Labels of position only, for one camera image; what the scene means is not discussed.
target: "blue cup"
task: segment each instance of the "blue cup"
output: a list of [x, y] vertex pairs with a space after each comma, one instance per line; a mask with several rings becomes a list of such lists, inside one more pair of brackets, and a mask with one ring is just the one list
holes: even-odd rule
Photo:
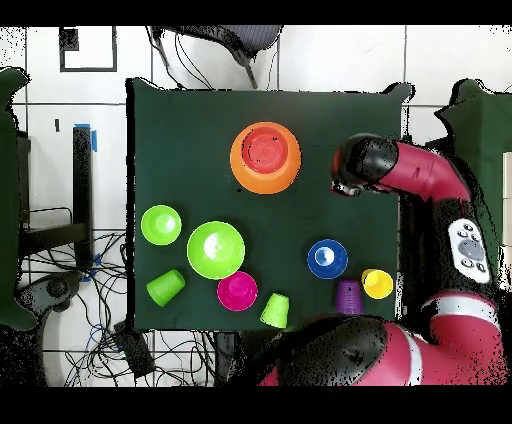
[[325, 239], [316, 242], [309, 249], [308, 268], [318, 278], [337, 278], [347, 268], [348, 255], [345, 248], [336, 240]]

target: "green tabletop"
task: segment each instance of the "green tabletop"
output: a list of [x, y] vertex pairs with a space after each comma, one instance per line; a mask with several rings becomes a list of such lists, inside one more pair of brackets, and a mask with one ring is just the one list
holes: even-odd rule
[[[134, 79], [135, 110], [135, 326], [138, 329], [259, 330], [273, 292], [290, 298], [288, 324], [335, 311], [340, 278], [359, 279], [365, 268], [396, 275], [398, 205], [395, 195], [363, 193], [343, 198], [329, 190], [335, 148], [350, 135], [371, 132], [400, 136], [402, 102], [411, 86], [397, 84], [379, 94], [311, 92], [167, 91]], [[231, 172], [229, 153], [248, 125], [272, 121], [287, 127], [302, 151], [297, 180], [275, 195], [243, 189]], [[156, 204], [181, 215], [182, 232], [168, 246], [146, 241], [142, 214]], [[246, 245], [241, 270], [259, 287], [246, 311], [225, 309], [217, 281], [190, 267], [186, 244], [204, 222], [225, 221]], [[314, 242], [332, 238], [348, 253], [348, 266], [335, 280], [320, 280], [307, 267]], [[146, 284], [170, 269], [186, 280], [165, 307], [156, 305]], [[365, 313], [394, 317], [395, 293], [384, 300], [364, 295]]]

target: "cable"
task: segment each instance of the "cable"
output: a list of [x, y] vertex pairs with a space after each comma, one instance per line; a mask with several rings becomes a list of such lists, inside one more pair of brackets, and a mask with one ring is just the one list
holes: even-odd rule
[[187, 66], [183, 63], [183, 61], [181, 60], [181, 57], [180, 57], [180, 54], [178, 52], [178, 44], [177, 44], [177, 40], [178, 40], [178, 34], [174, 34], [174, 49], [176, 50], [176, 56], [178, 57], [178, 60], [180, 61], [180, 63], [183, 65], [183, 67], [186, 69], [186, 71], [192, 75], [196, 80], [198, 80], [201, 84], [205, 85], [206, 88], [209, 88], [211, 89], [211, 87], [206, 83], [204, 82], [202, 79], [198, 78], [196, 75], [194, 75], [190, 69], [187, 68]]
[[158, 53], [160, 54], [160, 57], [162, 58], [162, 61], [164, 62], [164, 66], [165, 66], [165, 70], [167, 72], [167, 75], [169, 75], [169, 77], [176, 83], [176, 85], [178, 86], [179, 89], [182, 89], [184, 88], [185, 90], [187, 89], [187, 87], [185, 87], [183, 84], [181, 84], [180, 82], [178, 82], [172, 75], [171, 75], [171, 72], [169, 70], [170, 68], [170, 65], [169, 65], [169, 62], [167, 61], [167, 57], [165, 56], [165, 52], [164, 52], [164, 48], [162, 46], [162, 42], [160, 39], [158, 40], [155, 40], [155, 42], [158, 44], [158, 47], [155, 46], [153, 44], [153, 41], [152, 41], [152, 38], [151, 38], [151, 34], [149, 33], [149, 28], [146, 26], [146, 32], [148, 34], [148, 38], [149, 38], [149, 44], [151, 44], [151, 47], [153, 47], [154, 49], [156, 49], [158, 51]]
[[274, 65], [274, 58], [276, 57], [277, 51], [272, 56], [272, 62], [270, 63], [270, 71], [268, 71], [268, 84], [267, 84], [267, 91], [268, 87], [270, 86], [270, 74], [272, 73], [272, 66]]
[[201, 75], [204, 80], [206, 81], [206, 83], [204, 81], [201, 81], [203, 84], [205, 84], [210, 90], [213, 90], [213, 86], [210, 84], [210, 81], [208, 81], [208, 79], [201, 73], [201, 71], [199, 69], [196, 68], [196, 65], [194, 65], [194, 63], [192, 62], [192, 60], [190, 60], [190, 58], [188, 57], [188, 54], [187, 52], [185, 51], [185, 49], [183, 48], [183, 46], [181, 45], [181, 41], [180, 41], [180, 36], [178, 34], [176, 34], [176, 39], [178, 40], [178, 44], [180, 45], [180, 48], [181, 48], [181, 51], [183, 52], [183, 54], [185, 55], [185, 57], [188, 59], [188, 61], [190, 62], [190, 64], [194, 67], [194, 69], [199, 73], [199, 75]]

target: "lime green cup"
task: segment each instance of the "lime green cup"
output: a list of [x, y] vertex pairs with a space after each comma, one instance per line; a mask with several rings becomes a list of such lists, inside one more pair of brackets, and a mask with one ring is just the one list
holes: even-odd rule
[[197, 227], [187, 243], [187, 258], [201, 277], [222, 280], [242, 266], [245, 244], [235, 227], [211, 221]]
[[185, 279], [177, 270], [171, 269], [164, 275], [155, 278], [146, 288], [151, 298], [158, 306], [164, 307], [185, 287]]
[[147, 241], [157, 246], [165, 246], [180, 235], [181, 218], [170, 206], [156, 205], [144, 212], [140, 227]]
[[260, 321], [277, 328], [286, 328], [290, 300], [282, 294], [272, 293], [267, 306], [261, 314]]

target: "green cup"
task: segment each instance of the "green cup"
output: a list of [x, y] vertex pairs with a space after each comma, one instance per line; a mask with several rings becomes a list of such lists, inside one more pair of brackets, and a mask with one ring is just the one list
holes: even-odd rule
[[177, 270], [171, 269], [164, 275], [155, 278], [147, 284], [146, 288], [151, 298], [158, 306], [164, 307], [185, 287], [185, 279]]
[[286, 328], [290, 300], [282, 294], [272, 293], [267, 306], [261, 314], [260, 321], [277, 328]]
[[144, 212], [140, 227], [147, 241], [157, 246], [165, 246], [180, 235], [181, 218], [173, 208], [156, 205]]

